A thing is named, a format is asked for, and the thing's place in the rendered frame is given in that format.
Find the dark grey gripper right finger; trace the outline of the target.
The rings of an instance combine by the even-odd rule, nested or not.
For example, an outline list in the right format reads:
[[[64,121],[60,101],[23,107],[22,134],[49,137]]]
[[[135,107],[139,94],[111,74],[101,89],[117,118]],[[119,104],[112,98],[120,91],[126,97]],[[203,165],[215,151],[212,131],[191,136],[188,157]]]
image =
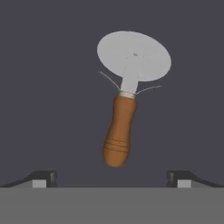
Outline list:
[[[168,171],[166,173],[166,178],[166,186],[171,188],[224,188],[224,185],[218,185],[201,179],[190,171]]]

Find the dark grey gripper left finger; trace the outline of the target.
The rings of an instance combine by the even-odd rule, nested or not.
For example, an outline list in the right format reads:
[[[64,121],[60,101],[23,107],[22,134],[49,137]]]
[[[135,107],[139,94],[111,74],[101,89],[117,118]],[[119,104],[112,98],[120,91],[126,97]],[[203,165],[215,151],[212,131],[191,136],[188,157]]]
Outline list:
[[[57,187],[56,171],[33,171],[23,179],[2,185],[2,188],[51,188]]]

